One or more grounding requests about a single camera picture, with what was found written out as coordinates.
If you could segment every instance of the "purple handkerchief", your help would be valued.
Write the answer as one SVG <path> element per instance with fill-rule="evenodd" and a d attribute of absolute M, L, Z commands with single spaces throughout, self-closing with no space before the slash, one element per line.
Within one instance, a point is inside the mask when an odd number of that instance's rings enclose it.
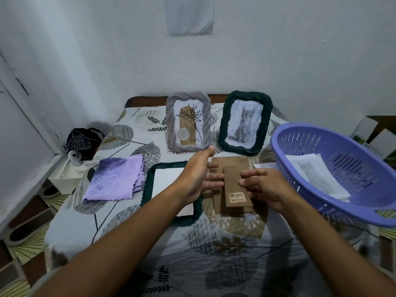
<path fill-rule="evenodd" d="M 141 154 L 102 159 L 84 194 L 84 200 L 132 199 L 132 194 L 142 188 L 144 163 Z"/>

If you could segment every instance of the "cat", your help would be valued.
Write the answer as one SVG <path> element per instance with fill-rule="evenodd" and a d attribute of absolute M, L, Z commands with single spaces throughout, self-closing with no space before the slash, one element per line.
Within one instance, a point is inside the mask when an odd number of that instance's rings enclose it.
<path fill-rule="evenodd" d="M 241 123 L 239 124 L 238 129 L 235 131 L 235 140 L 238 143 L 247 143 L 253 139 L 254 134 L 251 133 L 250 123 L 255 110 L 256 109 L 242 109 Z"/>
<path fill-rule="evenodd" d="M 306 164 L 298 163 L 298 165 L 305 172 L 305 175 L 307 176 L 308 182 L 310 184 L 312 184 L 317 189 L 325 192 L 326 194 L 333 193 L 333 190 L 331 189 L 330 185 L 327 183 L 326 180 L 320 177 L 319 174 L 317 174 L 317 172 L 314 169 L 314 166 L 311 164 L 310 161 L 308 161 Z"/>

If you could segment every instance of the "barcode sticker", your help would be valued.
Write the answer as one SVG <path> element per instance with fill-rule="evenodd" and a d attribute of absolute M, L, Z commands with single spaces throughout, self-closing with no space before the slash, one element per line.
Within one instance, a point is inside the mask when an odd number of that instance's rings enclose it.
<path fill-rule="evenodd" d="M 231 203 L 246 202 L 245 194 L 242 192 L 230 193 L 230 194 L 228 194 L 228 198 Z"/>

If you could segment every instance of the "person's left hand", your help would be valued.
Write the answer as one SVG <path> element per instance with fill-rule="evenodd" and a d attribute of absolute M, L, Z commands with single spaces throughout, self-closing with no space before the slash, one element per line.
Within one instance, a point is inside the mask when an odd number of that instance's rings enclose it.
<path fill-rule="evenodd" d="M 215 154 L 215 147 L 210 146 L 208 149 L 198 151 L 194 154 L 183 172 L 176 179 L 175 184 L 178 185 L 186 193 L 186 204 L 190 204 L 198 199 L 201 191 L 215 189 L 224 186 L 224 174 L 211 173 L 208 169 L 217 168 L 219 164 L 208 162 L 208 158 Z"/>

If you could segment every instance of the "basket rim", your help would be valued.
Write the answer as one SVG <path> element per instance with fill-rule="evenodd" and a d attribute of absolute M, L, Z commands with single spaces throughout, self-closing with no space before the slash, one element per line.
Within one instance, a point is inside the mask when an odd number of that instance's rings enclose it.
<path fill-rule="evenodd" d="M 334 131 L 331 131 L 326 128 L 322 127 L 317 127 L 312 124 L 308 123 L 301 123 L 301 122 L 288 122 L 279 125 L 274 134 L 271 137 L 271 147 L 276 153 L 278 159 L 280 160 L 281 164 L 284 166 L 284 168 L 287 170 L 287 172 L 290 174 L 290 176 L 296 181 L 299 186 L 303 187 L 305 190 L 308 192 L 314 194 L 317 198 L 322 199 L 325 203 L 327 203 L 330 206 L 333 206 L 334 208 L 345 212 L 349 215 L 352 215 L 353 217 L 364 220 L 368 223 L 371 224 L 376 224 L 378 226 L 385 226 L 385 227 L 394 227 L 396 226 L 396 219 L 392 218 L 385 218 L 383 216 L 380 216 L 379 214 L 375 213 L 375 210 L 396 210 L 396 200 L 388 205 L 384 205 L 382 207 L 368 207 L 368 206 L 362 206 L 362 205 L 356 205 L 352 204 L 349 202 L 344 202 L 342 200 L 336 199 L 334 197 L 331 197 L 330 195 L 327 195 L 326 193 L 322 192 L 318 188 L 314 187 L 312 184 L 310 184 L 308 181 L 306 181 L 299 173 L 297 170 L 293 167 L 293 165 L 290 163 L 290 161 L 286 158 L 285 154 L 281 150 L 279 144 L 278 144 L 278 136 L 281 134 L 281 132 L 287 128 L 293 128 L 293 127 L 309 127 L 309 128 L 315 128 L 315 129 L 321 129 L 326 132 L 331 132 L 332 134 L 335 134 L 339 136 L 340 138 L 348 140 L 350 143 L 354 144 L 356 147 L 360 148 L 363 152 L 365 152 L 367 155 L 369 155 L 372 159 L 375 159 L 379 162 L 379 164 L 388 171 L 389 174 L 393 176 L 393 178 L 396 180 L 396 171 L 394 171 L 388 164 L 386 164 L 382 158 L 380 158 L 378 155 L 370 152 L 368 149 L 366 149 L 363 145 L 358 144 L 351 138 L 343 135 L 336 133 Z"/>

